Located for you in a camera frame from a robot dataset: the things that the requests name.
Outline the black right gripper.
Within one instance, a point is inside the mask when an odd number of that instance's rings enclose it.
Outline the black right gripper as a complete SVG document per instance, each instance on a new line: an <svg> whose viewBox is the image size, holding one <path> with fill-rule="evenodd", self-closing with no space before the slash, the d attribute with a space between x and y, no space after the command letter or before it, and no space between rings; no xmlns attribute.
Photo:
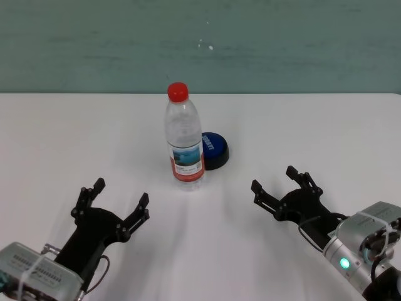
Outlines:
<svg viewBox="0 0 401 301"><path fill-rule="evenodd" d="M323 190L316 185L308 172L299 173L293 166L288 166L286 175L295 181L300 189L291 191L278 200L268 194L262 185L254 179L251 191L254 203L273 215L277 221L290 221L298 225L301 235L321 251L330 241L329 233L347 216L326 209L320 202Z"/></svg>

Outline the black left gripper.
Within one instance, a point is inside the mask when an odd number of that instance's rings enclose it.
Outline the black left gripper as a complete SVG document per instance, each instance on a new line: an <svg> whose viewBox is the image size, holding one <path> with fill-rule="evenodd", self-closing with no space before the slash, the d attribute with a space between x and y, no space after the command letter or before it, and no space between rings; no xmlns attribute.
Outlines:
<svg viewBox="0 0 401 301"><path fill-rule="evenodd" d="M82 187L71 210L76 230L56 256L55 262L75 272L84 282L90 282L106 247L117 241L128 241L131 235L149 218L149 196L143 193L134 211L124 220L101 208L91 208L93 201L105 188L98 178L93 187Z"/></svg>

